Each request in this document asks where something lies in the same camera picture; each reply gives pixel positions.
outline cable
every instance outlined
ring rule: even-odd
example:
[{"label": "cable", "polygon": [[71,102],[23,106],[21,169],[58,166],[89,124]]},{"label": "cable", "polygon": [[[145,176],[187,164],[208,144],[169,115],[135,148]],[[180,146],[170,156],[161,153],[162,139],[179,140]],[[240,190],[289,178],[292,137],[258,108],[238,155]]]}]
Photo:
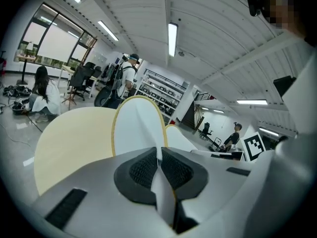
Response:
[{"label": "cable", "polygon": [[13,141],[13,142],[18,142],[18,143],[22,143],[22,144],[26,144],[26,145],[28,145],[28,146],[33,150],[32,146],[31,146],[29,143],[26,143],[26,142],[23,142],[23,141],[19,141],[19,140],[14,140],[12,137],[10,137],[10,135],[9,135],[8,132],[6,131],[6,128],[5,128],[1,123],[0,123],[0,126],[1,126],[2,128],[4,128],[5,133],[6,133],[7,136],[11,139],[11,141]]},{"label": "cable", "polygon": [[29,118],[29,116],[28,115],[26,115],[27,117],[28,117],[28,119],[31,121],[31,123],[32,124],[34,124],[35,125],[35,127],[37,128],[37,129],[39,129],[39,131],[40,132],[43,132],[33,121],[32,121],[32,119],[31,118]]}]

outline cap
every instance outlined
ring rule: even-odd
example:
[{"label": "cap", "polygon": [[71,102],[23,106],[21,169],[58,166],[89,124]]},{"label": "cap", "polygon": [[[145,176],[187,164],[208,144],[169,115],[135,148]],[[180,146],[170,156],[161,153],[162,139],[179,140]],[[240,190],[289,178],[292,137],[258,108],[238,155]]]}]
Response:
[{"label": "cap", "polygon": [[129,59],[133,59],[133,60],[138,61],[140,59],[140,57],[137,54],[131,54]]},{"label": "cap", "polygon": [[236,123],[236,125],[235,125],[235,126],[240,127],[240,130],[242,130],[242,125],[241,125],[240,123]]}]

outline table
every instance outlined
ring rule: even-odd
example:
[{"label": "table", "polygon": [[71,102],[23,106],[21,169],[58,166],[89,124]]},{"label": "table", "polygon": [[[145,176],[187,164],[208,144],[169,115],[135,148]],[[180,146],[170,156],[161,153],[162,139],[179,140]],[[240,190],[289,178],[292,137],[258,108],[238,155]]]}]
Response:
[{"label": "table", "polygon": [[24,80],[24,74],[25,74],[25,67],[26,67],[26,62],[27,60],[29,61],[35,61],[36,57],[26,57],[26,56],[21,56],[21,55],[17,55],[17,58],[24,60],[24,65],[23,65],[23,72],[22,72],[22,79],[19,79],[16,84],[17,85],[27,85],[28,82],[26,80]]},{"label": "table", "polygon": [[115,112],[99,107],[74,109],[46,127],[34,156],[39,195],[84,165],[112,157],[111,128]]},{"label": "table", "polygon": [[[75,71],[70,69],[70,66],[62,65],[61,66],[61,70],[60,70],[60,74],[59,74],[59,77],[58,77],[57,87],[59,87],[59,82],[60,82],[60,78],[61,78],[61,74],[62,74],[63,70],[65,70],[68,74],[74,74],[74,72],[75,72]],[[93,89],[94,89],[96,81],[97,81],[96,77],[90,77],[90,79],[93,80],[94,83],[93,83],[93,85],[92,85],[92,87],[90,89],[90,92],[89,92],[89,99],[91,98]]]}]

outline man with backpack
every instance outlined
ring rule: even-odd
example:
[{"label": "man with backpack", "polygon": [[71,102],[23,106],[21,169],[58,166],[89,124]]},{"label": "man with backpack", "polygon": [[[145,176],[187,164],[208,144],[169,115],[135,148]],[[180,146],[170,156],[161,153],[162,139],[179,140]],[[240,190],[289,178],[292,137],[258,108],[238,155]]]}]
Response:
[{"label": "man with backpack", "polygon": [[129,56],[129,60],[122,63],[114,80],[111,98],[108,100],[104,107],[110,109],[117,109],[124,96],[132,89],[133,79],[136,70],[133,66],[139,61],[137,54]]}]

